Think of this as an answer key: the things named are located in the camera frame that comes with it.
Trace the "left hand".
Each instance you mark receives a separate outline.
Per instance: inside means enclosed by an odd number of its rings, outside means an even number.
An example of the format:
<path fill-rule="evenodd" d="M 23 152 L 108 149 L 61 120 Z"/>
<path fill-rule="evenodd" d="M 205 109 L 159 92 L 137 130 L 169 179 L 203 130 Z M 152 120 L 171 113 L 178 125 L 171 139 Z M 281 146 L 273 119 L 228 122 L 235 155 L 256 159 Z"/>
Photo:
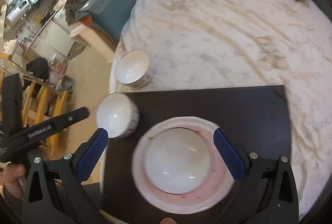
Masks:
<path fill-rule="evenodd" d="M 19 180 L 25 177 L 26 168 L 22 164 L 9 163 L 1 172 L 1 185 L 17 199 L 22 199 L 24 190 L 22 189 Z"/>

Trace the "right hand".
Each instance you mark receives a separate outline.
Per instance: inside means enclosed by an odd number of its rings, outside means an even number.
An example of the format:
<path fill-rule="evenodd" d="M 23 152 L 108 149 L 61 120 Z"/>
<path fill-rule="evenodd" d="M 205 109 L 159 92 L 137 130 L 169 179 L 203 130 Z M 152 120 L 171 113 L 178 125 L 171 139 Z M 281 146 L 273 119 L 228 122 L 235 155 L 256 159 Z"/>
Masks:
<path fill-rule="evenodd" d="M 160 224 L 177 224 L 172 218 L 164 218 L 161 220 Z"/>

